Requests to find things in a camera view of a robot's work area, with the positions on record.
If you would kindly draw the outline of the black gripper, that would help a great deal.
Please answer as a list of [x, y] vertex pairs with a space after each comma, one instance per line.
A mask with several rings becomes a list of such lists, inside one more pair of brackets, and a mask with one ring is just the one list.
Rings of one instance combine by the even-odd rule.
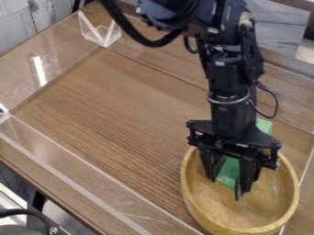
[[211, 119], [191, 119], [187, 142], [201, 151], [202, 167], [214, 182], [227, 157], [239, 160], [235, 178], [235, 199], [251, 190], [262, 167], [276, 170], [278, 139], [257, 127], [257, 109], [250, 96], [241, 98], [209, 95]]

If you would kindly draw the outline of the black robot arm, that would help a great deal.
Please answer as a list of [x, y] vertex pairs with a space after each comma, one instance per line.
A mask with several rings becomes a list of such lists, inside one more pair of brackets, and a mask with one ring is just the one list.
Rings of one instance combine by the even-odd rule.
[[187, 140], [199, 150], [210, 180], [217, 180], [227, 158], [238, 160], [233, 190], [242, 196], [262, 168], [278, 167], [281, 148], [281, 141], [258, 128], [263, 59], [247, 4], [245, 0], [139, 0], [139, 13], [154, 27], [179, 30], [197, 41], [193, 52], [209, 81], [211, 118], [187, 122]]

